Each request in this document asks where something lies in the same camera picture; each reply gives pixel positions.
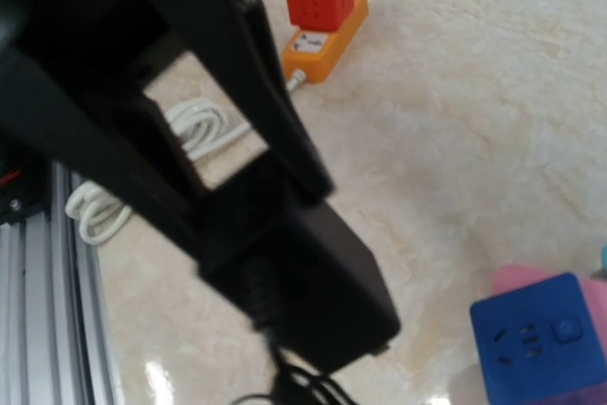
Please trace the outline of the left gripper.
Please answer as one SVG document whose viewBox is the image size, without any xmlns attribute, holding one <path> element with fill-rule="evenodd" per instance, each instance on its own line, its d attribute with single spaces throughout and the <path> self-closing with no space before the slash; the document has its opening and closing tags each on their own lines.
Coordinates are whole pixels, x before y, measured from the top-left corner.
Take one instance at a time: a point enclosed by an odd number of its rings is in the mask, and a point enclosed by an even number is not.
<svg viewBox="0 0 607 405">
<path fill-rule="evenodd" d="M 172 26 L 157 0 L 1 0 L 1 144 L 95 181 L 199 259 L 210 192 L 156 103 L 129 82 L 54 80 L 35 61 L 67 59 L 144 86 L 183 50 L 162 43 Z"/>
</svg>

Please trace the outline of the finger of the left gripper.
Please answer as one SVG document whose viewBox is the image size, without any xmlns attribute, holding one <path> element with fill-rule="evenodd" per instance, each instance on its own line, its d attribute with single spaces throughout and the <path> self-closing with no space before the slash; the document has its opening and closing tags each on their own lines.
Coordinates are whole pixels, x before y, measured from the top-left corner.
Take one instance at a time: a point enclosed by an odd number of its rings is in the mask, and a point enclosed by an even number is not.
<svg viewBox="0 0 607 405">
<path fill-rule="evenodd" d="M 262 0 L 177 0 L 180 37 L 314 197 L 334 185 L 286 90 Z"/>
</svg>

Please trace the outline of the black power adapter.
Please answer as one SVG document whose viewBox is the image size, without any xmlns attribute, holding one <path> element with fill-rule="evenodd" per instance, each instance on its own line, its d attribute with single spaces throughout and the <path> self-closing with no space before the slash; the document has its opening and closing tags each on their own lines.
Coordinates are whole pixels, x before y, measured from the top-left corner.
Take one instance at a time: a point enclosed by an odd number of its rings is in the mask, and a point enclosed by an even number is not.
<svg viewBox="0 0 607 405">
<path fill-rule="evenodd" d="M 250 314 L 247 260 L 271 267 L 280 344 L 332 374 L 385 346 L 399 331 L 372 252 L 324 201 L 289 183 L 255 190 L 231 183 L 203 208 L 201 276 Z"/>
</svg>

